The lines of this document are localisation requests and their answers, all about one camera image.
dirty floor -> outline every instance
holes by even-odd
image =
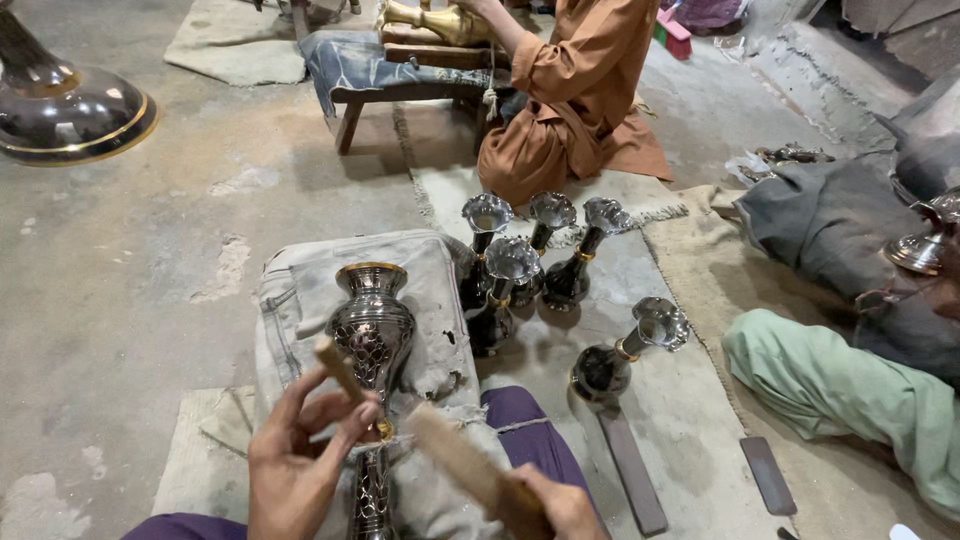
[[[369,121],[389,125],[389,106],[367,106],[338,157],[309,83],[233,88],[162,62],[190,3],[12,6],[55,54],[146,89],[162,118],[108,160],[0,160],[4,540],[117,538],[149,515],[184,392],[253,383],[251,290],[274,251],[423,226],[395,134]],[[688,62],[654,44],[639,89],[674,189],[729,182],[745,148],[830,148],[708,41]]]

rope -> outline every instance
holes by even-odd
[[[496,75],[496,53],[494,51],[496,43],[490,42],[490,83],[487,89],[483,91],[483,104],[487,106],[487,121],[493,121],[496,118],[496,90],[493,89],[493,77]]]

dust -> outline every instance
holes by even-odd
[[[220,300],[240,292],[243,282],[243,265],[250,258],[250,245],[242,234],[229,234],[223,240],[220,256],[217,257],[217,274],[206,287],[190,296],[190,304],[202,304]]]
[[[4,496],[0,538],[4,540],[73,540],[90,527],[90,516],[57,498],[50,473],[20,477]]]
[[[212,185],[206,192],[214,197],[223,197],[237,193],[253,193],[279,183],[279,171],[267,167],[254,167],[246,163],[240,174]]]
[[[99,480],[107,475],[107,465],[104,465],[104,451],[95,446],[88,446],[81,450],[84,455],[84,463],[93,469],[92,478]]]

wooden handle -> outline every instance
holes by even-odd
[[[347,394],[355,402],[363,402],[366,398],[363,394],[363,388],[357,382],[353,375],[353,368],[346,365],[337,353],[337,348],[333,344],[333,339],[326,335],[317,337],[313,352],[317,355],[317,360],[326,366],[326,369],[336,378],[337,382],[347,391]]]
[[[414,445],[432,457],[489,515],[522,540],[553,540],[543,503],[530,488],[497,470],[430,404],[419,405],[406,420]]]

hand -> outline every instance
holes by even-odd
[[[326,379],[323,367],[287,387],[263,429],[247,450],[250,463],[248,540],[311,540],[320,529],[340,477],[340,464],[353,444],[375,437],[371,423],[379,412],[377,395],[357,404],[343,390],[307,402]],[[339,422],[336,434],[319,452],[310,435]]]
[[[545,477],[533,463],[507,475],[523,482],[537,495],[546,508],[546,518],[557,532],[557,540],[608,540],[583,489]]]

